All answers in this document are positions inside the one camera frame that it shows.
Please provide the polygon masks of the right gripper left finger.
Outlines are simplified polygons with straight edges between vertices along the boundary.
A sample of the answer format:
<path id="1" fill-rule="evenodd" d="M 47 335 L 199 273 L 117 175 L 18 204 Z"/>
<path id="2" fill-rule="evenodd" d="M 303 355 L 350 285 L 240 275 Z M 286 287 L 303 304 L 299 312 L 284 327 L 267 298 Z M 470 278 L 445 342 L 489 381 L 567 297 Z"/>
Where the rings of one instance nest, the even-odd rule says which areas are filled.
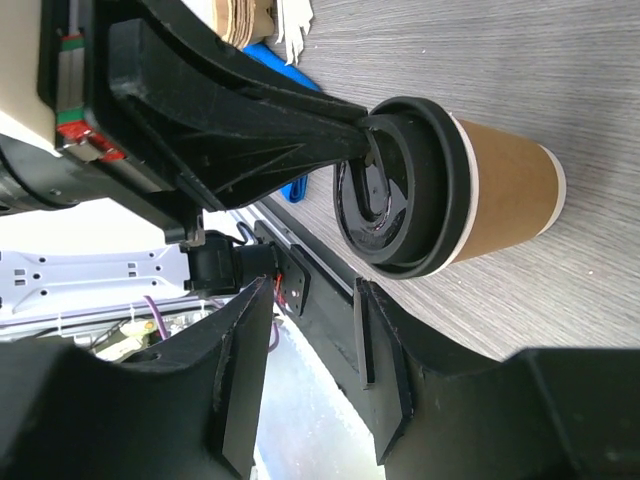
<path id="1" fill-rule="evenodd" d="M 127 360 L 61 342 L 1 347 L 5 479 L 246 479 L 271 335 L 259 278 Z"/>

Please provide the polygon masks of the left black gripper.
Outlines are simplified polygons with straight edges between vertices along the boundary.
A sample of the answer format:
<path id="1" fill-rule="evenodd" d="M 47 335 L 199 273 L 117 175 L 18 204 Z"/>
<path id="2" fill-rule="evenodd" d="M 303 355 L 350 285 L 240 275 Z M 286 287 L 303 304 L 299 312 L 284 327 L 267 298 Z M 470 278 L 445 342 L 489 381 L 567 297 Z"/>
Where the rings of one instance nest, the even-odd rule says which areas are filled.
<path id="1" fill-rule="evenodd" d="M 142 37 L 168 40 L 178 1 L 1 5 L 1 212 L 109 198 L 170 243 L 204 241 L 203 185 L 142 109 Z"/>

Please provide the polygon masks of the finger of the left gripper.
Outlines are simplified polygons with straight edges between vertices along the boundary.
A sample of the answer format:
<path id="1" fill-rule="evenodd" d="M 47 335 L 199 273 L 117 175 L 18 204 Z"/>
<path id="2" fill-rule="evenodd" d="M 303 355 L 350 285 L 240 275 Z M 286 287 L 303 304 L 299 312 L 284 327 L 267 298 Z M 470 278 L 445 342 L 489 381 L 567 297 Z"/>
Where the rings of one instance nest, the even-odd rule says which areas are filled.
<path id="1" fill-rule="evenodd" d="M 250 204 L 361 158 L 364 107 L 304 87 L 225 43 L 179 1 L 111 1 L 109 89 L 155 157 L 206 205 Z"/>

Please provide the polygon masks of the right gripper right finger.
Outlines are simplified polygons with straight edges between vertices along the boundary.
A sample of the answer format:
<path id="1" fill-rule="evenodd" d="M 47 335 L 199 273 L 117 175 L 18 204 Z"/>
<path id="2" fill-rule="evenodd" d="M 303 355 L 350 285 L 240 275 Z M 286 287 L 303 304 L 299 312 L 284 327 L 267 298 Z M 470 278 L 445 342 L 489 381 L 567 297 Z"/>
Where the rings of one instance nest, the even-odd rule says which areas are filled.
<path id="1" fill-rule="evenodd" d="M 635 479 L 639 353 L 528 348 L 496 361 L 358 280 L 354 323 L 390 479 Z"/>

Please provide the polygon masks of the black plastic cup lid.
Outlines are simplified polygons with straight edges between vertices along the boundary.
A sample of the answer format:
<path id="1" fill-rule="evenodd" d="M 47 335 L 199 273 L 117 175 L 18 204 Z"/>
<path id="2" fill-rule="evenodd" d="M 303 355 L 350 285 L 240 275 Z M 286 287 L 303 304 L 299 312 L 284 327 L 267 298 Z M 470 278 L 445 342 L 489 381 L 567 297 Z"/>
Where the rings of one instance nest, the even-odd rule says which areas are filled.
<path id="1" fill-rule="evenodd" d="M 480 180 L 471 138 L 439 104 L 395 97 L 358 123 L 371 163 L 334 174 L 340 232 L 353 253 L 395 280 L 433 275 L 471 237 Z"/>

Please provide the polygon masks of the brown paper coffee cup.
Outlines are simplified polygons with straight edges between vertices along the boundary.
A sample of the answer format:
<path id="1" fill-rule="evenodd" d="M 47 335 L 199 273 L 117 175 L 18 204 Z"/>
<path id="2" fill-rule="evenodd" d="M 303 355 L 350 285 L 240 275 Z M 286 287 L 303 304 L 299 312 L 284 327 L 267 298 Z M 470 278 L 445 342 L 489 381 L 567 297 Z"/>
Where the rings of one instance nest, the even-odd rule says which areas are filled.
<path id="1" fill-rule="evenodd" d="M 471 180 L 462 233 L 436 270 L 518 245 L 547 231 L 566 200 L 557 156 L 527 138 L 452 117 Z"/>

